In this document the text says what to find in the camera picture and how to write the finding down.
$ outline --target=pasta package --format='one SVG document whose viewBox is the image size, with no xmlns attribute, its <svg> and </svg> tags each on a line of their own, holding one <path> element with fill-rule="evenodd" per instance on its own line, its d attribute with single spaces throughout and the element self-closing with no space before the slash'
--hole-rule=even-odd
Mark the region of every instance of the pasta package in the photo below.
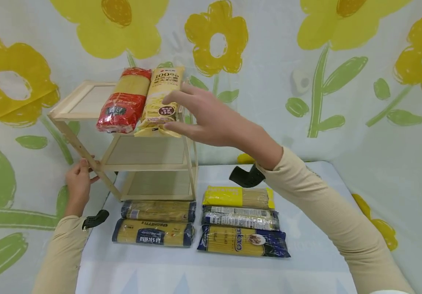
<svg viewBox="0 0 422 294">
<path fill-rule="evenodd" d="M 125 69 L 113 93 L 100 111 L 97 129 L 108 133 L 130 133 L 136 127 L 146 102 L 152 71 Z"/>
<path fill-rule="evenodd" d="M 285 239 L 283 232 L 204 225 L 198 250 L 240 256 L 291 257 Z"/>
<path fill-rule="evenodd" d="M 162 223 L 120 219 L 111 240 L 123 244 L 190 247 L 195 235 L 191 223 Z"/>
<path fill-rule="evenodd" d="M 203 206 L 201 224 L 280 230 L 276 211 L 254 208 Z"/>
<path fill-rule="evenodd" d="M 192 223 L 195 210 L 196 202 L 128 200 L 123 203 L 121 216 L 133 220 Z"/>
<path fill-rule="evenodd" d="M 273 190 L 269 188 L 244 189 L 242 187 L 208 186 L 204 193 L 203 205 L 275 209 Z"/>
<path fill-rule="evenodd" d="M 175 102 L 163 105 L 162 100 L 171 91 L 180 90 L 183 73 L 184 67 L 161 67 L 153 71 L 146 106 L 134 136 L 180 137 L 179 134 L 164 128 L 165 123 L 177 120 L 179 105 Z"/>
</svg>

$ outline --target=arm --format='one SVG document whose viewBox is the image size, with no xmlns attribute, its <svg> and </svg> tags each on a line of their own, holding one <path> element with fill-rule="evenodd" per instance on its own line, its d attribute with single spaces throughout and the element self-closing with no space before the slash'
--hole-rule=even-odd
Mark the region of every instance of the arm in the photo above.
<svg viewBox="0 0 422 294">
<path fill-rule="evenodd" d="M 69 201 L 63 219 L 54 230 L 46 256 L 38 273 L 32 294 L 74 294 L 80 259 L 87 242 L 88 231 L 82 230 L 82 217 L 89 200 L 90 179 L 88 163 L 82 159 L 66 174 Z"/>
<path fill-rule="evenodd" d="M 168 95 L 164 104 L 169 102 L 186 107 L 198 124 L 173 122 L 166 128 L 197 142 L 238 148 L 258 162 L 267 184 L 297 205 L 332 240 L 348 263 L 358 293 L 414 293 L 369 220 L 262 127 L 232 111 L 211 93 L 190 85 L 184 84 L 181 91 Z"/>
</svg>

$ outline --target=white table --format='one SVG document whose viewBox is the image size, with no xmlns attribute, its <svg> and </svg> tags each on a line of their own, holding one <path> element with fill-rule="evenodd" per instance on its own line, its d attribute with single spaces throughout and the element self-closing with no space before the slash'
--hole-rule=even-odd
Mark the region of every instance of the white table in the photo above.
<svg viewBox="0 0 422 294">
<path fill-rule="evenodd" d="M 307 164 L 354 207 L 350 192 L 328 162 Z M 229 180 L 234 166 L 202 166 L 197 202 L 208 185 L 236 186 Z M 121 187 L 124 174 L 115 185 Z M 276 294 L 356 293 L 343 257 L 327 236 L 297 207 L 275 194 L 276 211 L 291 258 L 245 257 L 197 251 L 201 205 L 191 248 L 114 244 L 111 241 L 119 203 L 112 195 L 104 209 L 105 223 L 93 229 L 82 254 L 79 294 Z"/>
</svg>

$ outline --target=floral backdrop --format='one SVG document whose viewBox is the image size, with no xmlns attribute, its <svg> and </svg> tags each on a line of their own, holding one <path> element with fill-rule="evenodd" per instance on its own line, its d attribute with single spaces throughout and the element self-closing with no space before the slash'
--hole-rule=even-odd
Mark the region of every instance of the floral backdrop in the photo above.
<svg viewBox="0 0 422 294">
<path fill-rule="evenodd" d="M 0 292 L 31 289 L 78 159 L 46 113 L 128 65 L 186 66 L 304 160 L 334 164 L 422 293 L 420 0 L 0 0 Z M 109 144 L 69 127 L 96 154 Z M 199 159 L 253 161 L 204 145 Z M 108 194 L 92 191 L 91 214 Z"/>
</svg>

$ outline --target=beige sleeve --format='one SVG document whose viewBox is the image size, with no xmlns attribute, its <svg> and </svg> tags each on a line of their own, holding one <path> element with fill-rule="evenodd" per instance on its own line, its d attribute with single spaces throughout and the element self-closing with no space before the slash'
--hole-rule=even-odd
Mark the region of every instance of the beige sleeve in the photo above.
<svg viewBox="0 0 422 294">
<path fill-rule="evenodd" d="M 82 230 L 85 217 L 66 216 L 59 221 L 38 273 L 32 294 L 74 294 L 80 258 L 88 231 Z"/>
<path fill-rule="evenodd" d="M 297 205 L 329 236 L 345 258 L 359 294 L 377 290 L 414 294 L 375 226 L 293 152 L 284 148 L 273 171 L 257 167 L 271 188 Z"/>
</svg>

